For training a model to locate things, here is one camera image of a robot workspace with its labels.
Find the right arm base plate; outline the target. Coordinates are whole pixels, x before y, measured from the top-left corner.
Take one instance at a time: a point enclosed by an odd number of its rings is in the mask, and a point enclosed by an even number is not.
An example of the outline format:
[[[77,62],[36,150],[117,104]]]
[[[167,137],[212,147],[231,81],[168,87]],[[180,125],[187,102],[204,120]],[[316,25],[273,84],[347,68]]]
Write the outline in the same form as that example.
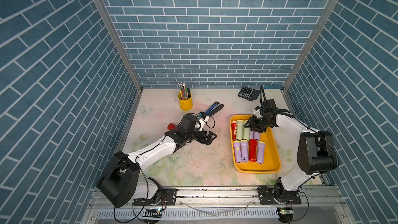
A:
[[[286,191],[278,185],[276,188],[259,186],[257,188],[261,205],[300,205],[302,204],[298,191]]]

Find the purple flashlight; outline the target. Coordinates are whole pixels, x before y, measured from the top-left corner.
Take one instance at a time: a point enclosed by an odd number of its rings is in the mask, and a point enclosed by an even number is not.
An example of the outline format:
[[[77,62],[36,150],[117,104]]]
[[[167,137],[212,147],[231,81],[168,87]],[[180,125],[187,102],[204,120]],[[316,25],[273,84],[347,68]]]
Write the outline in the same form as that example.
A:
[[[237,164],[242,163],[241,144],[239,140],[233,141],[234,158]]]
[[[250,130],[249,139],[253,140],[253,138],[254,138],[254,132],[252,130]]]
[[[241,158],[244,163],[249,161],[249,142],[247,140],[241,140],[240,141],[240,146],[241,146]]]
[[[264,163],[264,153],[265,153],[265,142],[258,141],[257,143],[257,163],[263,164]]]
[[[254,132],[254,140],[260,141],[261,134],[259,132]]]

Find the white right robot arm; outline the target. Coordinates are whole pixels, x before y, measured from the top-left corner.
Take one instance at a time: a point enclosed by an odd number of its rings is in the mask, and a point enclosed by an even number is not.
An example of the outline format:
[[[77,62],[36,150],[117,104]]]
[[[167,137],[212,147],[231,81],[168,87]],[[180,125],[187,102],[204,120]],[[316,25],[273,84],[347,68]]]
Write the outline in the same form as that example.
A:
[[[246,126],[260,133],[266,128],[283,128],[296,140],[297,165],[277,180],[276,189],[298,191],[311,178],[333,171],[340,164],[329,131],[310,127],[288,110],[278,109],[273,100],[261,100]]]

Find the pens in cup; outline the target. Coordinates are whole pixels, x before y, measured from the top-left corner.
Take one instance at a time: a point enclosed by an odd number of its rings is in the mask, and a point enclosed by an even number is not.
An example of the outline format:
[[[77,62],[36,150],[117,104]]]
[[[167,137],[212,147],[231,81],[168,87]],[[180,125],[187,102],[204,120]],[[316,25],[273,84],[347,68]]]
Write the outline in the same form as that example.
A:
[[[188,100],[191,97],[190,88],[186,86],[185,82],[181,82],[178,84],[180,90],[180,99],[181,100]]]

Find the red flashlight with white logo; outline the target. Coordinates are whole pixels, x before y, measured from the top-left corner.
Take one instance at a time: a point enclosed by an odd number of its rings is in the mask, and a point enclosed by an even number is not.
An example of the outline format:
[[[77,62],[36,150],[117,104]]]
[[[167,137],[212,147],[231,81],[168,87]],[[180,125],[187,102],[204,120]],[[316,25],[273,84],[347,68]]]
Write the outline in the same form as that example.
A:
[[[237,121],[231,122],[232,141],[236,141]]]

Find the green flashlight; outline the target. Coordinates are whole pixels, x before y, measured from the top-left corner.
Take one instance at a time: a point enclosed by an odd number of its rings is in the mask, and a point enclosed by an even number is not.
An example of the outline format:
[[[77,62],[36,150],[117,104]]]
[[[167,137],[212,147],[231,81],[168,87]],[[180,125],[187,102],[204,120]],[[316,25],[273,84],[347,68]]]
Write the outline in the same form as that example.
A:
[[[241,119],[236,120],[236,140],[243,139],[244,121]]]
[[[244,127],[243,130],[243,139],[249,141],[250,140],[250,129]]]

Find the aluminium front rail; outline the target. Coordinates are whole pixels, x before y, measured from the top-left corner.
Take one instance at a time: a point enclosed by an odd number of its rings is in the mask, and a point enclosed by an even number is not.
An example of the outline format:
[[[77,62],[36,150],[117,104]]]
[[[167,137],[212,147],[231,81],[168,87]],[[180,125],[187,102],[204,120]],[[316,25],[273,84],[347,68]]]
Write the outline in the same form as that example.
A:
[[[303,187],[296,197],[278,204],[270,187],[165,187],[163,202],[114,208],[96,190],[84,224],[353,224],[354,218],[335,186]]]

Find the black desk calculator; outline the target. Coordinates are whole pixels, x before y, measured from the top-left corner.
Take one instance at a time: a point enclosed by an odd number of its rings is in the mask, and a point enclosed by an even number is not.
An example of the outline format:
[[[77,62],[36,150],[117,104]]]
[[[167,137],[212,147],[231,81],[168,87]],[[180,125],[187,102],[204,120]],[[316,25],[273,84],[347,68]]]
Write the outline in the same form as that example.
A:
[[[242,87],[238,96],[248,101],[255,101],[260,95],[260,90]]]

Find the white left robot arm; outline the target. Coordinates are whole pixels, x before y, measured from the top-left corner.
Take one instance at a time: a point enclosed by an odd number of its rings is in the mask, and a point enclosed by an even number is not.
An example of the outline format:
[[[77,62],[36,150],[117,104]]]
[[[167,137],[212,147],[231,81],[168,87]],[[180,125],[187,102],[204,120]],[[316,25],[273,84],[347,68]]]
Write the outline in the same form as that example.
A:
[[[144,170],[163,157],[182,149],[187,143],[197,141],[210,145],[216,134],[204,130],[212,116],[201,112],[199,115],[186,114],[180,123],[168,130],[153,144],[131,153],[116,152],[97,181],[97,188],[116,208],[127,204],[131,199],[148,199],[158,202],[162,186],[154,179],[144,178]]]

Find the yellow plastic storage tray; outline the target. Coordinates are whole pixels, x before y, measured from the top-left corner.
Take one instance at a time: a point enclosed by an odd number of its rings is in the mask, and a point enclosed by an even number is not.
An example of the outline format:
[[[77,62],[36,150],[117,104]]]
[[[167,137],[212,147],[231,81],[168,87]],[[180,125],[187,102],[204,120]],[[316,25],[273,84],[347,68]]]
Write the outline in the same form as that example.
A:
[[[234,140],[232,140],[231,137],[233,163],[239,172],[249,174],[272,174],[280,171],[282,165],[272,128],[267,128],[266,132],[260,134],[260,141],[265,144],[262,164],[251,161],[237,163],[235,160],[235,149],[233,147]]]

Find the yellow pen holder cup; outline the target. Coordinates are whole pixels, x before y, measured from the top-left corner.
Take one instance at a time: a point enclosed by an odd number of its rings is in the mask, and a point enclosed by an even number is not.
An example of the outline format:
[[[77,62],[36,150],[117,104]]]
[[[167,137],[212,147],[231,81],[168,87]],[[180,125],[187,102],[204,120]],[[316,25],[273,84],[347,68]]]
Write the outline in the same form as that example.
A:
[[[178,94],[178,98],[179,98],[179,105],[180,105],[181,110],[189,111],[189,110],[191,110],[193,108],[192,97],[184,100],[181,97],[181,93],[179,93]]]

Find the blue black stapler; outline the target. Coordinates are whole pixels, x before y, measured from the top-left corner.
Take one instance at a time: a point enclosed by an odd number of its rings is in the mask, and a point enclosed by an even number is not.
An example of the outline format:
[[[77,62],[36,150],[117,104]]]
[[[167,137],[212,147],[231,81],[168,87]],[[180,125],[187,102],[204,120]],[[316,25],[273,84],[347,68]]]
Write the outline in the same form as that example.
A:
[[[219,102],[215,102],[206,112],[205,112],[205,116],[213,116],[215,113],[219,112],[220,110],[222,110],[224,107],[223,104],[219,103]]]

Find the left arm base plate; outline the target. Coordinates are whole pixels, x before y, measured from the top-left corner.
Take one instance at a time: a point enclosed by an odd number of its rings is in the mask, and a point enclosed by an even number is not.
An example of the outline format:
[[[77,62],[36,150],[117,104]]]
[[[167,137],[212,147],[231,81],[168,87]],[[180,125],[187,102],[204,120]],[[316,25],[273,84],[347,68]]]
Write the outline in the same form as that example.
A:
[[[149,205],[175,205],[178,190],[176,188],[158,189],[153,197],[149,199],[139,198],[134,199],[135,206],[149,206]]]

